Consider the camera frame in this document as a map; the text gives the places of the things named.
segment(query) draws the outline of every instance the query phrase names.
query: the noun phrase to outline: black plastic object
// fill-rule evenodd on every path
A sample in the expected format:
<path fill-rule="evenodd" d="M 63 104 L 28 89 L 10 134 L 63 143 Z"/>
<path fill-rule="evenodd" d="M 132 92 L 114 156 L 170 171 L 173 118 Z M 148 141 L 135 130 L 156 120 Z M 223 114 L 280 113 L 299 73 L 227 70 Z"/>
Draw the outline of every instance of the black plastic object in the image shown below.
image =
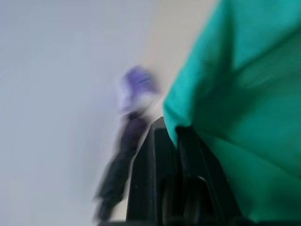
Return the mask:
<path fill-rule="evenodd" d="M 136 156 L 126 222 L 101 226 L 299 226 L 245 219 L 219 161 L 192 128 L 177 128 L 178 149 L 163 117 L 152 123 Z"/>

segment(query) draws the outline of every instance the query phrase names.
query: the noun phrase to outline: teal cloth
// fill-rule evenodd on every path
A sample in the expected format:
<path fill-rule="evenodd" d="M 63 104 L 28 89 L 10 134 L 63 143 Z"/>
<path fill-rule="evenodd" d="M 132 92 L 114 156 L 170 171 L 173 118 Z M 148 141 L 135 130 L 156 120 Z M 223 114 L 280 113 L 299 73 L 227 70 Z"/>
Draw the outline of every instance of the teal cloth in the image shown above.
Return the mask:
<path fill-rule="evenodd" d="M 163 106 L 192 126 L 244 216 L 301 220 L 301 0 L 223 0 Z"/>

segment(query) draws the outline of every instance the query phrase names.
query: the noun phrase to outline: white wall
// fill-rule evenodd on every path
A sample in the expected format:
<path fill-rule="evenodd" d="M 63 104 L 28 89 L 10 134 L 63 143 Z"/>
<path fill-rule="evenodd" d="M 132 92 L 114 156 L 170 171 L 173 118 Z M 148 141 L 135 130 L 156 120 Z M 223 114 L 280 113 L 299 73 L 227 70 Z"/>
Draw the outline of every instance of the white wall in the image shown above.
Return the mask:
<path fill-rule="evenodd" d="M 154 0 L 0 1 L 0 225 L 85 226 Z"/>

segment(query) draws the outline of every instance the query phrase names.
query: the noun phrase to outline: green fabric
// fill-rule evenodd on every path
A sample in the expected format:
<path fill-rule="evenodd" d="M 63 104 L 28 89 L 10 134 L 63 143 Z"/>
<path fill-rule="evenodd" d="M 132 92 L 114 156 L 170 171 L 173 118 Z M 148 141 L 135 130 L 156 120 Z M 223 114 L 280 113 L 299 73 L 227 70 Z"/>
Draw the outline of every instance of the green fabric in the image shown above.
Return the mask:
<path fill-rule="evenodd" d="M 301 1 L 224 0 L 164 102 L 220 160 L 244 216 L 301 220 Z"/>

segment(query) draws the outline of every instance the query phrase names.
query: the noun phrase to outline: gray surface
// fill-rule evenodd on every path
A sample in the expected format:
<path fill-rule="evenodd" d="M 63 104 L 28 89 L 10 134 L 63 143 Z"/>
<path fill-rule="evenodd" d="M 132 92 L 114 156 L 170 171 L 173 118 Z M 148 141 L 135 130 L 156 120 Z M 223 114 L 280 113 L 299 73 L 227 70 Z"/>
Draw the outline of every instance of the gray surface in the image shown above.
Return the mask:
<path fill-rule="evenodd" d="M 154 0 L 1 0 L 0 225 L 91 225 Z"/>

